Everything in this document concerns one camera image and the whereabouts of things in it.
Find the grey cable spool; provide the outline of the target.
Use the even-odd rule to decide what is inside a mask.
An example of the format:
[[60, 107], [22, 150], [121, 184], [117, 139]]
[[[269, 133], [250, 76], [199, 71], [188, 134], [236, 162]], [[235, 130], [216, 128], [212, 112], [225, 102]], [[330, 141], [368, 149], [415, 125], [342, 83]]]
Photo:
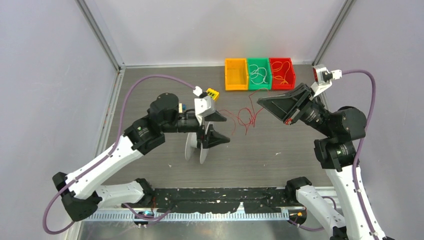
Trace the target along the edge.
[[200, 164], [205, 162], [209, 148], [211, 147], [210, 141], [213, 126], [214, 122], [210, 121], [205, 129], [188, 133], [184, 150], [184, 156], [187, 161], [192, 158], [192, 155], [196, 150], [200, 150], [199, 162]]

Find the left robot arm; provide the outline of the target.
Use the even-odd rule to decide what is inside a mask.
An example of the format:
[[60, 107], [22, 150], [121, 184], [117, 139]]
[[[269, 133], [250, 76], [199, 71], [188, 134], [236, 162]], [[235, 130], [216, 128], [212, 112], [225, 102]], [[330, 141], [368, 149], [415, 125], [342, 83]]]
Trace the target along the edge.
[[183, 109], [175, 94], [160, 94], [150, 104], [146, 116], [134, 121], [107, 150], [74, 172], [58, 172], [53, 176], [65, 211], [72, 221], [79, 222], [103, 207], [122, 204], [148, 207], [155, 192], [146, 179], [117, 185], [105, 185], [105, 181], [164, 144], [167, 133], [186, 133], [187, 148], [206, 150], [228, 143], [230, 139], [213, 126], [226, 120], [216, 110], [213, 98], [205, 93], [188, 110]]

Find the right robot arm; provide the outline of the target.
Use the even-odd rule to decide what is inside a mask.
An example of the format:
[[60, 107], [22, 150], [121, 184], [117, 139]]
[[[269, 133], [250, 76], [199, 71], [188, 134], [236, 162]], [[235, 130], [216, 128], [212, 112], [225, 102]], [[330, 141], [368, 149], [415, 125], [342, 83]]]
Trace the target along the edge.
[[366, 199], [357, 159], [359, 149], [354, 146], [354, 141], [366, 135], [365, 114], [351, 106], [330, 112], [305, 84], [284, 94], [261, 97], [257, 103], [286, 125], [301, 121], [324, 135], [314, 141], [314, 153], [334, 186], [341, 212], [304, 176], [287, 181], [287, 202], [303, 205], [331, 240], [386, 240], [388, 236]]

